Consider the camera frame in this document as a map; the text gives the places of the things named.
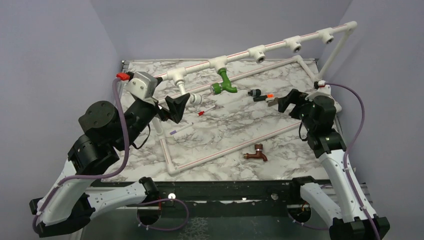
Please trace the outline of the green water faucet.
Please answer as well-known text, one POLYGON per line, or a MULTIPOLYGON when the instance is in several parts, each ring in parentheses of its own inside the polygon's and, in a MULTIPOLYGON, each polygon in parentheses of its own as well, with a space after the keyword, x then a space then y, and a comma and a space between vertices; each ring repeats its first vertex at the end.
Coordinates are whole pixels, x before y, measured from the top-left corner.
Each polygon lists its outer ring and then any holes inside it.
POLYGON ((227 69, 221 68, 218 70, 218 75, 221 77, 222 82, 216 82, 210 85, 211 93, 214 95, 219 95, 222 92, 228 92, 228 93, 237 93, 238 90, 236 87, 232 86, 232 83, 227 75, 227 69))

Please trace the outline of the brown water faucet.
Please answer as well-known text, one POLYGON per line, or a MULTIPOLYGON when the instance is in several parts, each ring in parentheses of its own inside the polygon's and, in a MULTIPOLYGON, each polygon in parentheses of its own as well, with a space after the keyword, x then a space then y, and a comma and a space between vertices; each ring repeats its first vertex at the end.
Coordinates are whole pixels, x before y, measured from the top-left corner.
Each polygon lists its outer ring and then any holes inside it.
POLYGON ((244 159, 261 159, 263 162, 267 162, 268 158, 263 153, 263 144, 257 143, 254 145, 255 153, 245 153, 243 155, 244 159))

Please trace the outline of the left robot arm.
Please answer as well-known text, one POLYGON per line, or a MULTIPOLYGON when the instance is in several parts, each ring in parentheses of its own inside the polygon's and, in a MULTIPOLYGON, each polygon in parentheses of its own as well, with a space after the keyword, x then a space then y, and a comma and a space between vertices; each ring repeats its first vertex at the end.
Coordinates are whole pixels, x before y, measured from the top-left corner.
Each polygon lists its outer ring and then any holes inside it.
POLYGON ((92 104, 78 120, 83 135, 68 152, 54 186, 46 196, 29 203, 38 236, 74 233, 97 216, 124 206, 159 206, 160 191, 150 177, 104 193, 86 190, 120 159, 119 151, 129 150, 152 120, 180 122, 189 98, 189 94, 166 97, 167 108, 137 99, 126 112, 104 100, 92 104))

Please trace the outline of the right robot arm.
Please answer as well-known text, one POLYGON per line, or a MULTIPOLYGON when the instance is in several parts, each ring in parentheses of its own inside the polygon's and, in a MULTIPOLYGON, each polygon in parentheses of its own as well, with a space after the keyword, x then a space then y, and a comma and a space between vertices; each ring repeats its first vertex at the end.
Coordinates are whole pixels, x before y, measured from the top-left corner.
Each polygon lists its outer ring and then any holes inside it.
POLYGON ((307 202, 324 220, 332 240, 381 240, 390 223, 378 216, 355 176, 348 148, 333 124, 341 107, 328 94, 317 95, 292 89, 278 100, 278 111, 300 120, 307 131, 307 142, 318 162, 324 167, 337 197, 334 202, 311 177, 294 178, 288 190, 289 199, 307 202))

